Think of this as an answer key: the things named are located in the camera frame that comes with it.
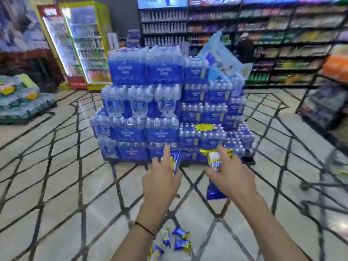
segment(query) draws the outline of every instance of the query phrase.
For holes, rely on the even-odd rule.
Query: wall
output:
[[[83,2],[90,0],[56,0],[59,2]],[[139,28],[136,0],[95,0],[108,6],[113,30],[120,38],[127,36],[129,29]]]

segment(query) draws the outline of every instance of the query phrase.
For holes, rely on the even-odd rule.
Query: tile floor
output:
[[[301,201],[318,191],[299,189],[318,181],[333,148],[294,114],[302,90],[268,90],[247,96],[244,118],[262,139],[255,155],[258,192],[308,259],[347,260],[348,221],[320,222],[320,210],[301,214]],[[142,203],[143,166],[104,162],[89,119],[100,94],[61,92],[58,107],[29,125],[1,126],[0,253],[2,261],[109,261]],[[190,231],[189,255],[162,260],[263,260],[255,237],[229,200],[206,201],[203,166],[183,168],[184,178],[163,228]]]

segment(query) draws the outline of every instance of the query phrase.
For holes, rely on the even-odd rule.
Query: refrigerator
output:
[[[72,89],[85,89],[87,86],[82,73],[82,67],[78,60],[71,38],[67,31],[64,18],[59,6],[54,4],[38,5],[38,11],[49,34],[49,37],[57,51],[58,58],[63,65],[67,81]]]
[[[59,3],[59,7],[87,89],[101,91],[111,83],[107,62],[107,32],[112,32],[109,9],[96,1]]]

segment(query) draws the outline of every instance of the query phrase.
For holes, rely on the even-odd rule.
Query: bracelet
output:
[[[141,228],[143,228],[146,232],[148,232],[149,234],[151,234],[152,239],[155,240],[156,239],[156,235],[154,235],[153,233],[150,232],[150,230],[148,230],[146,227],[142,226],[140,223],[138,223],[137,221],[134,223],[134,225],[139,225]]]

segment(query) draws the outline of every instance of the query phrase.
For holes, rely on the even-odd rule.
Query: person's right hand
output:
[[[242,164],[237,155],[232,154],[230,158],[224,147],[217,148],[222,161],[220,172],[216,173],[210,167],[206,167],[204,172],[215,186],[240,208],[250,199],[257,197],[254,173]]]

